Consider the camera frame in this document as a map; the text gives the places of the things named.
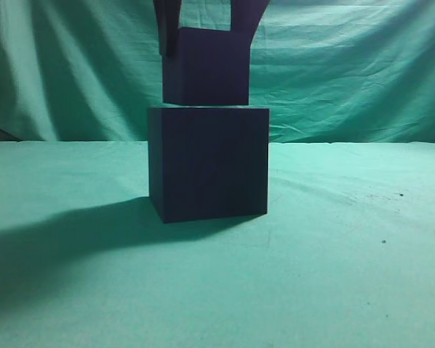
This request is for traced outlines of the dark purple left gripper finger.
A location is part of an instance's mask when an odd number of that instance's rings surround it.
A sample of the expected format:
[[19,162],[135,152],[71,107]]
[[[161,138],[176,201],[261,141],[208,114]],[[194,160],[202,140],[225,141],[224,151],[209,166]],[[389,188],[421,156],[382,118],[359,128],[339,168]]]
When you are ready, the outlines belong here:
[[232,0],[231,32],[251,45],[264,13],[265,0]]

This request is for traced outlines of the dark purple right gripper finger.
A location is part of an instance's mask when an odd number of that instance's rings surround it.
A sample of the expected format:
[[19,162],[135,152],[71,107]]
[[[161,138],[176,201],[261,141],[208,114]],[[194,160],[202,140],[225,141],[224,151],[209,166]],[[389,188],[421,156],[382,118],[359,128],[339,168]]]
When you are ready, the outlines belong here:
[[154,0],[159,52],[163,57],[174,55],[178,42],[181,0]]

